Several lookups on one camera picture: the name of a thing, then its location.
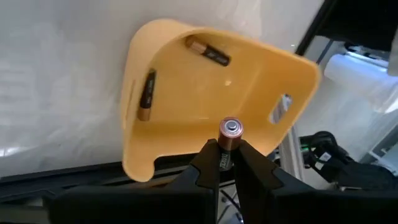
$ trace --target yellow plastic bin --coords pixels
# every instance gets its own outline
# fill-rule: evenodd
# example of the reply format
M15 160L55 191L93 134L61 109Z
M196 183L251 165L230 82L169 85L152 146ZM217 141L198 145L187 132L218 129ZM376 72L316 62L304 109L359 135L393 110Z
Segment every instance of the yellow plastic bin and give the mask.
M223 67L188 50L194 35L230 55ZM150 69L157 71L149 121L137 110ZM317 66L296 55L227 31L194 27L170 19L141 27L130 43L121 94L123 167L137 181L154 175L160 156L198 152L218 137L227 116L244 125L243 139L268 155L317 89ZM277 123L269 115L283 94L293 103Z

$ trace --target aa battery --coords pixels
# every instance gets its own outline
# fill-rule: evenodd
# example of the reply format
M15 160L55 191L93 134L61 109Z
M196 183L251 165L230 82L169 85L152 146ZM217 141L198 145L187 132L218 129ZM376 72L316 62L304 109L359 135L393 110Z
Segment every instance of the aa battery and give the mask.
M141 121L148 121L150 118L150 108L152 106L152 100L155 88L156 71L151 69L145 82L144 90L142 91L141 100L139 102L139 108L137 117Z
M220 170L229 170L233 164L231 151L237 149L241 142L243 125L237 118L225 118L220 123L218 145L221 150Z
M194 52L201 54L222 66L229 65L230 58L228 55L208 44L203 43L194 36L187 37L185 44L189 49L193 50Z

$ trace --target yellow container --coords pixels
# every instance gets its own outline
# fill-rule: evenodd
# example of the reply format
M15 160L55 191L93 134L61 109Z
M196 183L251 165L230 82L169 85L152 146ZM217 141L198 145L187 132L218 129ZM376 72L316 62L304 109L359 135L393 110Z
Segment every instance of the yellow container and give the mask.
M185 39L200 40L230 55L223 67L188 50ZM157 71L149 121L137 110L147 74ZM268 155L317 89L317 66L296 55L227 31L194 27L170 19L141 27L130 43L121 94L123 167L137 181L154 174L160 156L198 152L218 137L227 116L239 118L243 138ZM277 123L269 115L283 94L293 103Z

